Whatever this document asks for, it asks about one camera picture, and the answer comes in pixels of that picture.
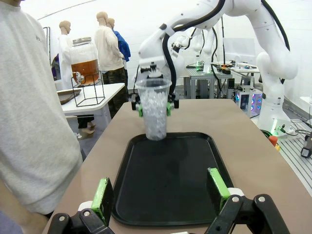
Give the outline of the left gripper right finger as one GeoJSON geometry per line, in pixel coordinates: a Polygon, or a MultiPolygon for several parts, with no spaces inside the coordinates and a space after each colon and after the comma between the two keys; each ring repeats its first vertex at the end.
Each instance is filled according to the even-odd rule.
{"type": "Polygon", "coordinates": [[[216,212],[207,234],[231,234],[245,225],[253,234],[288,234],[290,231],[268,194],[248,199],[241,189],[228,188],[217,168],[207,169],[207,192],[216,212]]]}

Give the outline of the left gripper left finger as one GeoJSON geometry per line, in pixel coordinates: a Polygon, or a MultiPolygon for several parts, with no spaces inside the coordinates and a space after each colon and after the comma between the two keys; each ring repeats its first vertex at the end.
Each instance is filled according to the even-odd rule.
{"type": "Polygon", "coordinates": [[[110,179],[99,181],[90,208],[76,212],[74,216],[66,213],[55,214],[50,223],[49,234],[112,234],[109,227],[113,209],[114,191],[110,179]]]}

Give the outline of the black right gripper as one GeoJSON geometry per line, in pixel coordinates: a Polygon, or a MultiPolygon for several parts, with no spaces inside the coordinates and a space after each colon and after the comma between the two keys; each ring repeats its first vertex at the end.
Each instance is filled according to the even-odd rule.
{"type": "MultiPolygon", "coordinates": [[[[147,78],[142,79],[136,82],[136,88],[139,94],[143,94],[145,92],[155,91],[156,93],[165,92],[169,93],[170,87],[172,85],[171,80],[166,78],[147,78]]],[[[138,94],[132,94],[132,110],[137,111],[139,117],[143,117],[143,108],[141,105],[141,100],[138,94]]],[[[175,94],[168,95],[167,102],[167,116],[171,115],[171,111],[173,109],[179,108],[179,99],[175,94]]]]}

